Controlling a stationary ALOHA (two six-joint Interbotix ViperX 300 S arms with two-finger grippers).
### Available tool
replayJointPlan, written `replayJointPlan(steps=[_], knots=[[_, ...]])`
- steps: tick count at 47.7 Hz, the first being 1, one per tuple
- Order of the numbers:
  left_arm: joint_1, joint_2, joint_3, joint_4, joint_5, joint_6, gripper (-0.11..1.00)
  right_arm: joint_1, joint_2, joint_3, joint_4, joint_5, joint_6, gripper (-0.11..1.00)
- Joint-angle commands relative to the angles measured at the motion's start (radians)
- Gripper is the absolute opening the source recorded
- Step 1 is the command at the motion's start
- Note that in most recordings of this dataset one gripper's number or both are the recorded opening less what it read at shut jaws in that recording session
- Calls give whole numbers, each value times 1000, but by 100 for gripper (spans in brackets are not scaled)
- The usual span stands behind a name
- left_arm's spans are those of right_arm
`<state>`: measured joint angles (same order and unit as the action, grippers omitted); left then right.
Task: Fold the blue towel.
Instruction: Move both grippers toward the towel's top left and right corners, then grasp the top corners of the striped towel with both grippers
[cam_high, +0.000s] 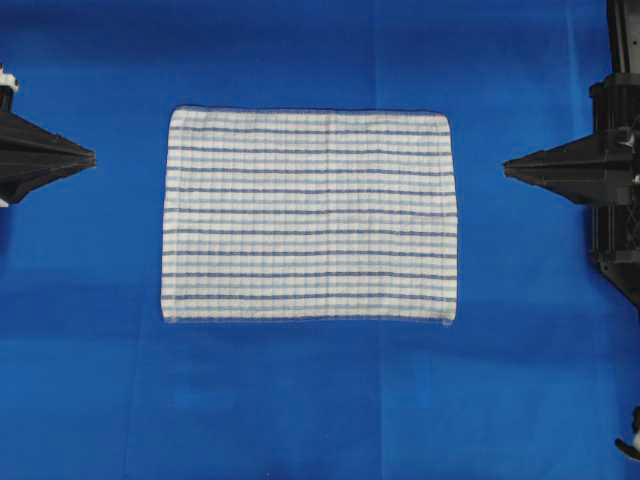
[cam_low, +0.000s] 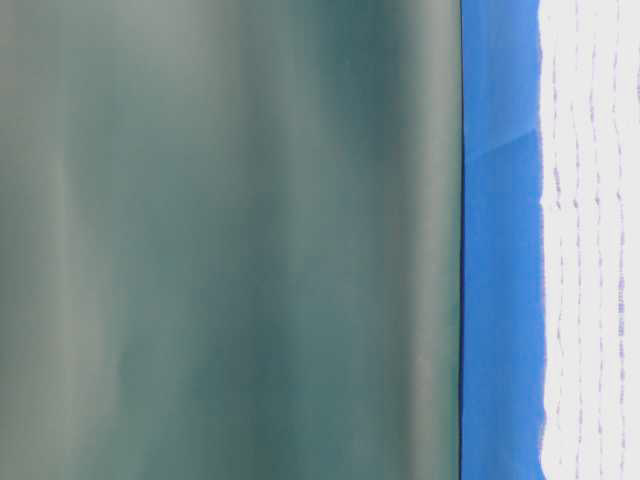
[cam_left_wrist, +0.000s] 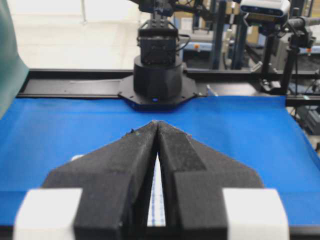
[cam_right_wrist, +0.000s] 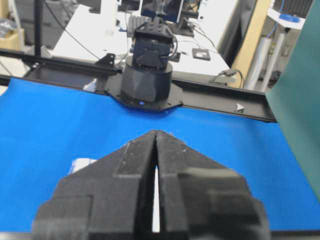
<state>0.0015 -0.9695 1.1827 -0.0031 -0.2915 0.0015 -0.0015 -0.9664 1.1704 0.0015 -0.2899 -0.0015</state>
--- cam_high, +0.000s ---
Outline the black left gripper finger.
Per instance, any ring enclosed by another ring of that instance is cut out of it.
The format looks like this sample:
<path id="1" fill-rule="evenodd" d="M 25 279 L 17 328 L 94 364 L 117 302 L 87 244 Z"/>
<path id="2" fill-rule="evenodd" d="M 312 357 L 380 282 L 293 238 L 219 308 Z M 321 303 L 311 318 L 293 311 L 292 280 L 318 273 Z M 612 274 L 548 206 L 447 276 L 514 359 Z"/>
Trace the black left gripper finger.
<path id="1" fill-rule="evenodd" d="M 2 165 L 1 200 L 17 204 L 33 190 L 95 166 L 95 161 L 53 166 Z"/>
<path id="2" fill-rule="evenodd" d="M 96 160 L 92 150 L 9 112 L 1 113 L 1 151 L 69 155 L 86 161 Z"/>

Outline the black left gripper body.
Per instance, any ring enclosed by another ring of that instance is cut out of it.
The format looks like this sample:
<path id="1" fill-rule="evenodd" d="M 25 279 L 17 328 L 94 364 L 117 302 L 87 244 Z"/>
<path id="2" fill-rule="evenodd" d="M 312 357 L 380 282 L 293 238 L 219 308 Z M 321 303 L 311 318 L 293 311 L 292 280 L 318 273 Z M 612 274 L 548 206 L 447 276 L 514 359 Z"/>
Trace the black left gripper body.
<path id="1" fill-rule="evenodd" d="M 5 71 L 4 65 L 0 65 L 0 110 L 11 113 L 14 95 L 19 91 L 17 78 Z"/>

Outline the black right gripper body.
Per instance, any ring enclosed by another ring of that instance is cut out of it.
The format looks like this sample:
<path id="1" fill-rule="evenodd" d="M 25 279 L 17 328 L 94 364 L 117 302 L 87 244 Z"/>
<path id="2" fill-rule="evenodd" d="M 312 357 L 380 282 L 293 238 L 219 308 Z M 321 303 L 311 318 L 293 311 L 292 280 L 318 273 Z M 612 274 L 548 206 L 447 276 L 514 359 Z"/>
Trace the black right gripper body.
<path id="1" fill-rule="evenodd" d="M 603 197 L 592 209 L 592 257 L 639 261 L 639 76 L 614 73 L 592 85 L 593 133 L 602 156 Z"/>

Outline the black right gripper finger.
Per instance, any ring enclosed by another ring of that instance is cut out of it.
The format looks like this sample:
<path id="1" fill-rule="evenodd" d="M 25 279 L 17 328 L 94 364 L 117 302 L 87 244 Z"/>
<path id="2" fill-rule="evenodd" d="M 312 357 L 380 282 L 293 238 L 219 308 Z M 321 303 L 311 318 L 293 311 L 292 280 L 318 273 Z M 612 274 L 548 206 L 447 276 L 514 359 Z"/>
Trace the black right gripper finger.
<path id="1" fill-rule="evenodd" d="M 606 145 L 605 135 L 592 134 L 551 149 L 508 160 L 503 167 L 507 170 L 598 164 L 603 162 Z"/>
<path id="2" fill-rule="evenodd" d="M 608 193 L 603 177 L 586 170 L 505 167 L 507 177 L 543 188 L 576 204 L 605 204 Z"/>

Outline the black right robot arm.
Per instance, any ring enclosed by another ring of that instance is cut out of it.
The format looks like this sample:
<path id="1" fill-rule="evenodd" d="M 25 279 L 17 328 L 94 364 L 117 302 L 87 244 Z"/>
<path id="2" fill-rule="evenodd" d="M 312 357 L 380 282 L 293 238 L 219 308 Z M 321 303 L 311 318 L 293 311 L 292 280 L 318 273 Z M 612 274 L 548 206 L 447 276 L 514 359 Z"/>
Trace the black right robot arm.
<path id="1" fill-rule="evenodd" d="M 503 164 L 504 174 L 592 208 L 602 271 L 639 263 L 639 3 L 609 1 L 612 73 L 589 96 L 593 133 Z"/>

